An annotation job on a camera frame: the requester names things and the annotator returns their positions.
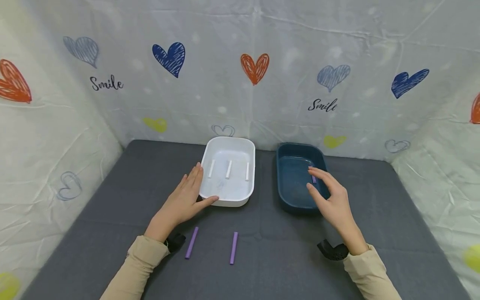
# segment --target dark blue plastic tray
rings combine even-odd
[[[330,198],[325,183],[316,178],[313,183],[308,167],[327,171],[323,153],[308,144],[283,143],[276,150],[276,176],[282,208],[294,214],[320,213],[315,201],[308,193],[306,184],[310,182],[325,198]]]

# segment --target orange heart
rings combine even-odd
[[[248,78],[250,78],[250,81],[253,83],[253,85],[256,85],[260,82],[260,80],[262,80],[267,72],[270,57],[268,54],[264,53],[259,56],[257,63],[255,64],[252,57],[244,53],[240,56],[240,62],[245,74],[247,74]]]
[[[480,94],[473,101],[470,123],[480,124]]]
[[[8,60],[0,60],[0,97],[16,102],[30,103],[32,94],[27,82],[15,65]]]

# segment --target yellow heart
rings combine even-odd
[[[20,289],[20,280],[10,273],[0,274],[0,300],[12,300]]]
[[[463,261],[473,271],[480,273],[480,244],[476,244],[468,248],[463,253]]]
[[[339,137],[333,137],[331,135],[327,135],[324,138],[324,144],[328,148],[335,148],[343,144],[343,142],[347,139],[346,136],[339,136]]]
[[[151,118],[144,118],[144,123],[151,129],[155,130],[156,132],[165,132],[167,130],[167,121],[164,119],[151,119]]]

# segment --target hand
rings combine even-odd
[[[311,183],[307,183],[307,189],[318,209],[342,236],[349,252],[352,255],[360,255],[368,251],[368,245],[353,219],[347,190],[328,172],[308,167],[308,173],[323,180],[330,191],[330,198],[326,200]]]
[[[204,169],[200,163],[193,167],[188,176],[183,175],[176,189],[150,221],[144,234],[146,237],[164,242],[175,226],[191,219],[218,200],[218,196],[212,196],[197,202],[203,176]]]

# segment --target gray mat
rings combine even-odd
[[[201,145],[132,142],[23,299],[99,299],[135,237],[203,152]],[[388,163],[326,161],[403,300],[469,299]],[[195,226],[200,230],[185,260]],[[324,238],[340,243],[330,225],[321,216],[295,217],[280,209],[274,152],[257,151],[255,190],[245,206],[209,207],[177,231],[187,241],[155,270],[145,300],[362,299],[343,264],[316,248]],[[234,231],[240,237],[229,265]]]

